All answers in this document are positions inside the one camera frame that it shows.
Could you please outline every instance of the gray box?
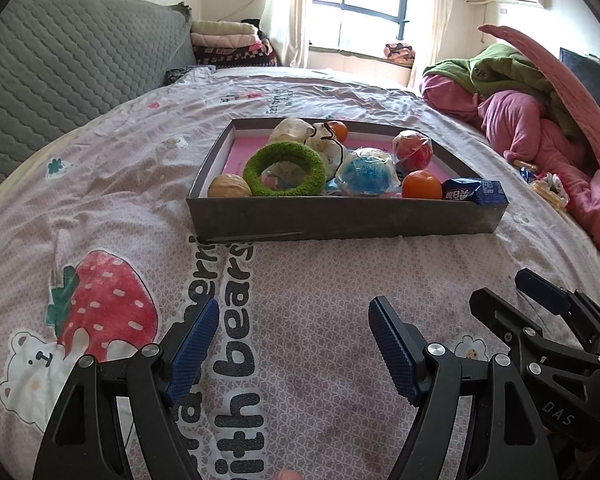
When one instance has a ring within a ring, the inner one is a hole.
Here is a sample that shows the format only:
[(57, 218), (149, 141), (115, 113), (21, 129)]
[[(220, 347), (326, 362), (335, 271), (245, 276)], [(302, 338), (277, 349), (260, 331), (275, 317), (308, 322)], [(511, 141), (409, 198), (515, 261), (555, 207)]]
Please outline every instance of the gray box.
[[(234, 139), (268, 137), (283, 118), (236, 119), (224, 129), (200, 167), (187, 203), (196, 237), (203, 242), (327, 240), (394, 236), (493, 233), (507, 204), (476, 205), (451, 200), (346, 196), (207, 198), (222, 173)], [(309, 124), (324, 119), (304, 119)], [(393, 139), (405, 128), (342, 121), (349, 135)], [(481, 178), (464, 162), (433, 143), (436, 165), (451, 178)]]

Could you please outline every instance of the blue gripper pad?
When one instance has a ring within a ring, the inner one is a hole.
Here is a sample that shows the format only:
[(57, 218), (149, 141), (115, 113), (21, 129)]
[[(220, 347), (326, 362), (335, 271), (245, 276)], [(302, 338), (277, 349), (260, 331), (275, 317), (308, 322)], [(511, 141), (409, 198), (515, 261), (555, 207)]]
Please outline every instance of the blue gripper pad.
[(205, 360), (211, 341), (218, 330), (220, 309), (211, 298), (202, 309), (171, 361), (171, 380), (164, 396), (171, 406), (189, 393), (198, 369)]
[(411, 337), (402, 321), (383, 296), (369, 303), (369, 328), (384, 359), (384, 364), (400, 396), (417, 406), (422, 398), (418, 376), (424, 371), (422, 349), (408, 348)]
[(529, 269), (516, 274), (516, 288), (537, 301), (554, 316), (563, 316), (570, 309), (569, 293), (561, 290)]

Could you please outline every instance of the orange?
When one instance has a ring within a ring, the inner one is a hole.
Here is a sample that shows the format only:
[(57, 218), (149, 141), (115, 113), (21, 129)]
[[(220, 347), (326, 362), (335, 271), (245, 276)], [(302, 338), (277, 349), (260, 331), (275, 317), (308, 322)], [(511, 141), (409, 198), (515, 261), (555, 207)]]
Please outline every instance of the orange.
[(429, 171), (414, 171), (402, 181), (402, 197), (442, 200), (442, 184)]
[(336, 134), (336, 138), (340, 142), (347, 140), (349, 129), (344, 125), (344, 123), (341, 123), (340, 121), (329, 121), (327, 124), (333, 130), (333, 133)]

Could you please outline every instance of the window sill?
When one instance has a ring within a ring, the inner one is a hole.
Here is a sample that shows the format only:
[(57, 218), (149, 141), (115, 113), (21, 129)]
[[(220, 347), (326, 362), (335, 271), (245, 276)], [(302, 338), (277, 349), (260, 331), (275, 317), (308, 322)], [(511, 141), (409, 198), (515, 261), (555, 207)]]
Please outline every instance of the window sill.
[(385, 57), (370, 56), (369, 54), (360, 54), (359, 52), (350, 52), (349, 50), (340, 50), (339, 48), (326, 48), (323, 46), (311, 45), (311, 46), (309, 46), (309, 51), (310, 52), (323, 52), (325, 54), (340, 54), (341, 56), (357, 57), (359, 59), (371, 59), (373, 61), (381, 61), (382, 63), (388, 63), (388, 64), (394, 65), (394, 66), (401, 66), (402, 68), (411, 70), (410, 66), (406, 66), (402, 63), (396, 63), (395, 61), (392, 61)]

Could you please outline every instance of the green ring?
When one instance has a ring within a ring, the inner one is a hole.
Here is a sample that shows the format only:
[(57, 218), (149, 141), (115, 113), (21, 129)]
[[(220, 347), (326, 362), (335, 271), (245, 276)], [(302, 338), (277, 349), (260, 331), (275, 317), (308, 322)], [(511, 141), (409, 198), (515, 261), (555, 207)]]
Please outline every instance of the green ring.
[[(262, 172), (276, 162), (292, 162), (306, 171), (304, 182), (297, 187), (275, 191), (264, 185)], [(324, 189), (326, 173), (320, 155), (299, 142), (281, 140), (267, 144), (253, 155), (244, 167), (242, 177), (254, 196), (318, 196)]]

